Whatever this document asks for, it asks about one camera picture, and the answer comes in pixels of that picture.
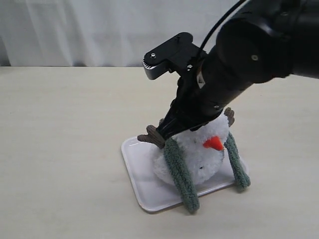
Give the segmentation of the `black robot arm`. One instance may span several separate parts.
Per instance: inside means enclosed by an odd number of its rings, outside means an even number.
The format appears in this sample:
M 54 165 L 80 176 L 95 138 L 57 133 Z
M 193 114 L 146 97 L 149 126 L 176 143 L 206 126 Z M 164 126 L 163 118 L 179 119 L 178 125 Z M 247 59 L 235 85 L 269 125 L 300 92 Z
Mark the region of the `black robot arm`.
M 157 132 L 197 130 L 253 84 L 319 76 L 319 3 L 250 0 L 220 28 L 214 47 L 182 77 Z

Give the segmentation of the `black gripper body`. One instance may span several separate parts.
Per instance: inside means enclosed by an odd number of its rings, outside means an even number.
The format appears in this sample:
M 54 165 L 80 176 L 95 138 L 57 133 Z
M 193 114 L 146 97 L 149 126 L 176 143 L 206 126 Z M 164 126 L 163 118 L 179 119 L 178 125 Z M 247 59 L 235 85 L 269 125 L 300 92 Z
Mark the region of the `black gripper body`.
M 219 57 L 207 57 L 195 75 L 178 86 L 170 109 L 179 121 L 212 121 L 246 89 L 247 81 L 225 66 Z

